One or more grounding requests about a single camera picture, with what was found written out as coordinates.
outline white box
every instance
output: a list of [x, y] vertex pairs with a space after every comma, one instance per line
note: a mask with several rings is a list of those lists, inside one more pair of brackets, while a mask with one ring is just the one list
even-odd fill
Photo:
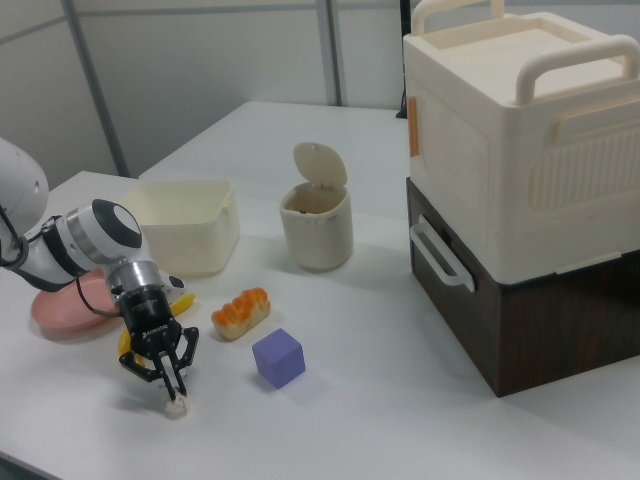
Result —
[[425, 33], [430, 14], [479, 1], [414, 11], [411, 180], [499, 283], [640, 249], [640, 46], [502, 0]]
[[218, 272], [240, 236], [229, 180], [140, 182], [118, 203], [138, 221], [153, 260], [176, 276]]

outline brown drawer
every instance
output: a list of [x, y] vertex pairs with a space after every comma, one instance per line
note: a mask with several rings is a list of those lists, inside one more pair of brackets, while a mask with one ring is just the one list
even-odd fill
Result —
[[[407, 198], [409, 227], [423, 217], [431, 227], [426, 230], [432, 229], [429, 235], [441, 239], [433, 245], [418, 232], [422, 227], [414, 228], [412, 236], [419, 236], [431, 263], [412, 241], [413, 273], [497, 396], [640, 354], [640, 251], [562, 275], [502, 285], [410, 179]], [[438, 243], [457, 258], [468, 278], [456, 273], [459, 266], [449, 265], [450, 254], [437, 251]]]

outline purple cube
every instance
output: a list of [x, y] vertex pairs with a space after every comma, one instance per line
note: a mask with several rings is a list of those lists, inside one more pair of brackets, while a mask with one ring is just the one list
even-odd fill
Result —
[[258, 372], [281, 388], [305, 371], [302, 345], [279, 328], [253, 345]]

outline table surface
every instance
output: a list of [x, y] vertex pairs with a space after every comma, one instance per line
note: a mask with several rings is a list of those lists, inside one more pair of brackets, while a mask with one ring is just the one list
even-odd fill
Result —
[[[168, 419], [166, 393], [120, 367], [121, 320], [54, 337], [31, 319], [36, 290], [1, 271], [0, 455], [64, 479], [637, 478], [638, 358], [497, 399], [412, 276], [394, 114], [250, 102], [141, 176], [236, 185], [240, 240], [222, 272], [187, 280], [196, 304], [179, 317], [200, 328], [186, 417]], [[349, 174], [354, 252], [331, 272], [298, 268], [280, 222], [302, 141], [331, 145]], [[135, 182], [80, 173], [47, 215]], [[254, 286], [271, 315], [221, 341], [211, 312]], [[307, 364], [280, 390], [251, 351], [277, 328]]]

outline pink plate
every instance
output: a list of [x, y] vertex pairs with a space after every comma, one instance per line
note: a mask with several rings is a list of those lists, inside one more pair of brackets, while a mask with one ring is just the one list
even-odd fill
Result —
[[[96, 269], [80, 278], [82, 293], [98, 310], [114, 311], [102, 270]], [[108, 320], [91, 312], [82, 302], [73, 282], [57, 292], [40, 292], [31, 304], [31, 316], [42, 327], [57, 331], [76, 331], [95, 327]]]

